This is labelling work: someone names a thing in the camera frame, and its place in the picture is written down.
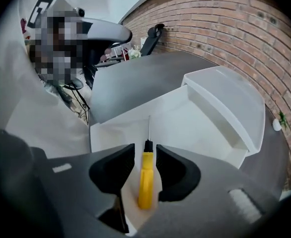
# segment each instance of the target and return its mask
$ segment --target yellow screwdriver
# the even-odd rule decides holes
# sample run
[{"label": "yellow screwdriver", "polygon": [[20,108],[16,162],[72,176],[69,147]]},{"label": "yellow screwdriver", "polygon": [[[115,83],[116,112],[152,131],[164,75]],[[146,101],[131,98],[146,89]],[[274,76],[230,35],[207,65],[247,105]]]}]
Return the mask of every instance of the yellow screwdriver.
[{"label": "yellow screwdriver", "polygon": [[150,209],[153,192],[153,142],[150,140],[150,116],[149,135],[145,142],[145,149],[142,154],[142,167],[140,177],[140,189],[138,205],[141,209]]}]

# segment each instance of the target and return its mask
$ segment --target chair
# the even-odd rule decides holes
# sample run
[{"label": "chair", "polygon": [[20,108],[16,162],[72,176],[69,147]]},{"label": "chair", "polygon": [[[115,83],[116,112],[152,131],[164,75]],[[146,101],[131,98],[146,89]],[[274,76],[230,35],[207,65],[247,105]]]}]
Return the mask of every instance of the chair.
[{"label": "chair", "polygon": [[[141,56],[148,56],[152,53],[154,47],[156,46],[157,42],[159,41],[161,35],[162,35],[162,29],[164,28],[164,24],[160,23],[155,25],[154,27],[151,27],[147,32],[147,39],[140,50]],[[117,57],[117,58],[110,58],[106,62],[101,62],[96,65],[96,68],[102,68],[102,67],[108,67],[111,65],[114,65],[116,63],[119,63],[121,60],[123,60],[123,57]]]}]

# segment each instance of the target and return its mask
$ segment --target gray table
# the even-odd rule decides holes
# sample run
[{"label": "gray table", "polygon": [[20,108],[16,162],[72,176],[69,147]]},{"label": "gray table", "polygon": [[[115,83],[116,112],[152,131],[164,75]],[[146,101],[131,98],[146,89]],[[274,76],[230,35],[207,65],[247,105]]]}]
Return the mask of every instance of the gray table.
[{"label": "gray table", "polygon": [[[90,126],[114,118],[181,86],[184,74],[216,64],[186,52],[151,55],[97,71],[91,96]],[[287,175],[288,145],[282,132],[266,124],[260,153],[245,158],[241,170],[279,198]]]}]

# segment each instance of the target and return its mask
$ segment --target flower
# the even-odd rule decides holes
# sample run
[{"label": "flower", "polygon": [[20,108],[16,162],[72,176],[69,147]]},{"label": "flower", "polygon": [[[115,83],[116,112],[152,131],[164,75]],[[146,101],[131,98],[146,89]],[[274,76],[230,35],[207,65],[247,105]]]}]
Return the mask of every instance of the flower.
[{"label": "flower", "polygon": [[141,52],[139,51],[139,47],[135,45],[134,48],[128,50],[129,59],[140,58]]}]

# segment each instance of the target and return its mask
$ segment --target white cloth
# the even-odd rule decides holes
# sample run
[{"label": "white cloth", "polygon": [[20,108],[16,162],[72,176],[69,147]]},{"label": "white cloth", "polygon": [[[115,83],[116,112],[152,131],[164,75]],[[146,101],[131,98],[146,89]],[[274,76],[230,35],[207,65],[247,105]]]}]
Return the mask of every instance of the white cloth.
[{"label": "white cloth", "polygon": [[0,20],[0,128],[48,158],[89,152],[88,126],[40,82],[27,56],[19,1]]}]

